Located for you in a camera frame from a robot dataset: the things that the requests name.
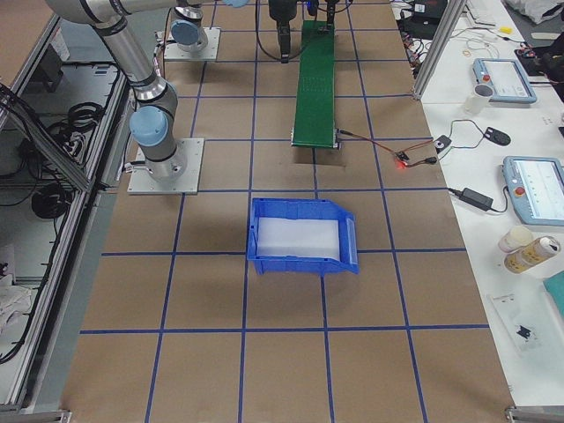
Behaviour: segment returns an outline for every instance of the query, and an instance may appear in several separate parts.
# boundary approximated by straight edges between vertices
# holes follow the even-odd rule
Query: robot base
[[[218,58],[220,28],[204,28],[208,45],[200,51],[180,50],[176,44],[165,48],[165,60],[169,62],[214,62]]]
[[[144,169],[134,169],[131,174],[130,194],[197,194],[200,181],[200,169],[204,156],[203,138],[182,138],[178,140],[178,148],[186,154],[186,170],[172,181],[156,181]],[[135,160],[145,160],[141,149],[137,151]]]

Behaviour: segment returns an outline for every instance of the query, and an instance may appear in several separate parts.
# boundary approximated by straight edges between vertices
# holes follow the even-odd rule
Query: white bin bottom
[[[340,260],[338,221],[259,218],[256,254]]]

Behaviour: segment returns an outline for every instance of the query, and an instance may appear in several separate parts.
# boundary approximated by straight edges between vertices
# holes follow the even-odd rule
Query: plastic bottle
[[[537,238],[505,257],[505,267],[514,273],[522,273],[560,252],[560,243],[552,236]]]

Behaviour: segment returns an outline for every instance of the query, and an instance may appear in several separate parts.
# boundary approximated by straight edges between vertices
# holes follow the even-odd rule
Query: blue tray
[[[256,248],[260,218],[336,220],[340,260],[325,257],[258,256]],[[354,215],[330,200],[254,198],[247,259],[254,262],[259,275],[266,271],[303,271],[318,273],[321,276],[341,271],[359,273]]]

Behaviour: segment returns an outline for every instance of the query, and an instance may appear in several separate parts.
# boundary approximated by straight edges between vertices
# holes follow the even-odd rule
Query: tiled work surface
[[[508,388],[441,169],[398,170],[360,140],[293,149],[298,64],[256,52],[253,6],[204,11],[224,30],[218,62],[167,64],[175,135],[206,138],[201,191],[130,197],[125,178],[63,407],[78,423],[505,421]],[[397,150],[427,139],[390,6],[355,2],[337,27],[337,126]],[[256,275],[252,197],[353,212],[360,275]]]

